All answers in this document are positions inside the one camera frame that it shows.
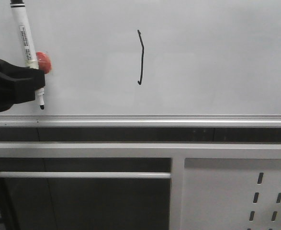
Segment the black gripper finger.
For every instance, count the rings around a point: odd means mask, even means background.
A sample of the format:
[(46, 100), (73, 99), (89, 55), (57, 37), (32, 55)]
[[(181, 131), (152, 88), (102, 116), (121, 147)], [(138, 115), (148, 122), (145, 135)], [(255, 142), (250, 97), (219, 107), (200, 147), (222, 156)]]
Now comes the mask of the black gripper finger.
[(35, 100), (35, 91), (45, 86), (42, 70), (19, 67), (0, 59), (0, 112), (14, 104)]

